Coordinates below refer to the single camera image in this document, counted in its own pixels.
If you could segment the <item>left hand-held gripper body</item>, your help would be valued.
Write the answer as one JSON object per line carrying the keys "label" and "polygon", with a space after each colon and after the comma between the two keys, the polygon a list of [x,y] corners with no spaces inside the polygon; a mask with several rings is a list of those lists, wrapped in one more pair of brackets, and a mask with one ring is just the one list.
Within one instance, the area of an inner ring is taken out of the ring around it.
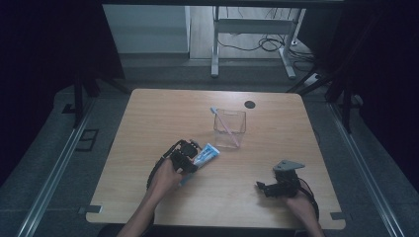
{"label": "left hand-held gripper body", "polygon": [[170,153],[174,170],[186,173],[185,169],[188,165],[193,164],[194,158],[198,155],[199,150],[190,141],[179,140]]}

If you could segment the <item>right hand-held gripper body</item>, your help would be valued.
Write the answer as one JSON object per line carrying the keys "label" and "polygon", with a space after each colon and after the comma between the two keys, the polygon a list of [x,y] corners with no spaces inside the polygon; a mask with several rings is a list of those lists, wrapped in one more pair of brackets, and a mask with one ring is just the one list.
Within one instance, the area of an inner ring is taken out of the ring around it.
{"label": "right hand-held gripper body", "polygon": [[294,161],[281,161],[273,167],[277,182],[272,185],[266,185],[268,186],[266,191],[274,193],[276,197],[294,197],[300,188],[299,178],[295,170],[303,167],[303,164]]}

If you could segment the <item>blue and white toothpaste tube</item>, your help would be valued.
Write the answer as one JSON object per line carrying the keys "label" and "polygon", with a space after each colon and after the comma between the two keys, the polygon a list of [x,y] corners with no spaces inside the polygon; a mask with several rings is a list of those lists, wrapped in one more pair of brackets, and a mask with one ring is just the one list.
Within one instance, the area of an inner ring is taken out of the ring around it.
{"label": "blue and white toothpaste tube", "polygon": [[205,164],[213,160],[219,154],[220,152],[217,148],[207,143],[204,149],[194,159],[193,164],[197,166],[199,169],[201,169],[205,166]]}

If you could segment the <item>pink toothbrush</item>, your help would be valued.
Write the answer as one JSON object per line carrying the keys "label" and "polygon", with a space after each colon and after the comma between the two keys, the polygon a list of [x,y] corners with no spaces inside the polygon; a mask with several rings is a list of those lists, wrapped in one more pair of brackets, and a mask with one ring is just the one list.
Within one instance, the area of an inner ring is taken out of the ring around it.
{"label": "pink toothbrush", "polygon": [[239,144],[237,138],[232,133],[231,129],[228,127],[228,125],[224,121],[224,119],[218,114],[217,108],[216,107],[210,107],[210,111],[218,118],[219,122],[221,123],[221,125],[223,126],[225,131],[229,134],[230,138],[232,139],[232,141],[234,142],[236,147],[239,147],[240,144]]}

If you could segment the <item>clear plastic cup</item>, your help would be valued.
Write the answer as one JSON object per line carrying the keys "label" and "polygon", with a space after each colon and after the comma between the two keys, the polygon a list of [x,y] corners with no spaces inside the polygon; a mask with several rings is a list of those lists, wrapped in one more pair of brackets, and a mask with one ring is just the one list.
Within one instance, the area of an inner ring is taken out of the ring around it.
{"label": "clear plastic cup", "polygon": [[215,145],[221,148],[239,148],[246,132],[246,113],[214,109],[213,114]]}

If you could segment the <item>person's right hand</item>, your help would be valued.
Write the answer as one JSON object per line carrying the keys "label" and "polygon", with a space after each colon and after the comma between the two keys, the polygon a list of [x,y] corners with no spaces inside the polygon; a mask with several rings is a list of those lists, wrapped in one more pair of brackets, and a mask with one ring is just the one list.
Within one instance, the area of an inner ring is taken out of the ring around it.
{"label": "person's right hand", "polygon": [[284,197],[283,202],[301,223],[317,220],[315,209],[306,194],[297,192],[294,197]]}

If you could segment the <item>person's left hand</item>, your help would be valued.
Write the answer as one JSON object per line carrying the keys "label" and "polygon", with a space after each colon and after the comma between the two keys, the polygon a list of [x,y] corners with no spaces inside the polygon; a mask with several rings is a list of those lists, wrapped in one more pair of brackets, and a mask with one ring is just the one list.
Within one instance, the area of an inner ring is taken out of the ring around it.
{"label": "person's left hand", "polygon": [[165,160],[156,171],[148,192],[154,199],[161,200],[174,189],[176,189],[184,175],[177,173],[171,160]]}

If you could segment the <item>black metal stand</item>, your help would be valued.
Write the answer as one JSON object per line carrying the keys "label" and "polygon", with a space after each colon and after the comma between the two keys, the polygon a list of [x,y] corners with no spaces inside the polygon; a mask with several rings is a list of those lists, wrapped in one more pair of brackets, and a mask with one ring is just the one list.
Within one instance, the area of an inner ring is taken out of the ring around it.
{"label": "black metal stand", "polygon": [[350,111],[352,108],[352,83],[349,77],[346,75],[346,69],[339,67],[338,69],[321,76],[309,86],[301,89],[300,91],[298,90],[298,88],[302,86],[309,77],[317,73],[318,70],[319,66],[314,64],[311,69],[294,86],[288,89],[288,93],[297,93],[303,96],[323,85],[330,84],[327,92],[324,95],[324,98],[328,103],[336,103],[338,98],[343,96],[342,105],[340,106],[342,110],[341,123],[345,130],[351,133],[352,130],[350,128]]}
{"label": "black metal stand", "polygon": [[117,81],[116,78],[100,73],[97,70],[79,71],[74,76],[74,127],[77,127],[84,117],[83,92],[88,97],[96,98],[100,95],[98,80],[116,88],[124,94],[130,94],[131,89]]}

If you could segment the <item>metal floor rail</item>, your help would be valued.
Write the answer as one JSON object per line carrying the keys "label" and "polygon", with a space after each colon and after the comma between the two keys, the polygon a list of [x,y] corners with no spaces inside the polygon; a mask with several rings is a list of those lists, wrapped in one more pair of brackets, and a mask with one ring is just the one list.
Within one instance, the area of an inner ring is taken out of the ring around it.
{"label": "metal floor rail", "polygon": [[344,143],[346,144],[349,153],[360,173],[360,176],[368,190],[368,193],[377,209],[378,215],[381,218],[390,237],[405,237],[405,234],[397,220],[389,202],[382,193],[373,176],[370,168],[368,167],[364,156],[356,143],[353,135],[347,131],[341,122],[342,116],[339,113],[338,107],[333,104],[328,104],[328,108],[333,116],[334,123],[336,124]]}
{"label": "metal floor rail", "polygon": [[51,201],[53,194],[66,170],[66,167],[74,153],[75,147],[81,138],[86,124],[92,114],[96,99],[89,99],[85,104],[83,116],[79,123],[72,129],[62,151],[60,152],[54,166],[43,183],[37,197],[35,198],[29,212],[22,222],[15,237],[33,237],[37,231],[42,217]]}

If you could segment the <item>white metal desk frame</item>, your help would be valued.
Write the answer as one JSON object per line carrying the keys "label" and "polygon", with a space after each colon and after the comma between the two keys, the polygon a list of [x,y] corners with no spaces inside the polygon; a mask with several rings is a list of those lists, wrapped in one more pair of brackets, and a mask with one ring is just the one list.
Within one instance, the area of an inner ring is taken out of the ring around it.
{"label": "white metal desk frame", "polygon": [[289,59],[291,46],[301,17],[301,9],[290,9],[291,19],[245,19],[221,18],[219,7],[212,10],[213,44],[211,50],[210,75],[216,78],[219,75],[218,37],[220,34],[246,34],[246,35],[277,35],[284,37],[284,45],[277,49],[288,77],[293,80],[296,75]]}

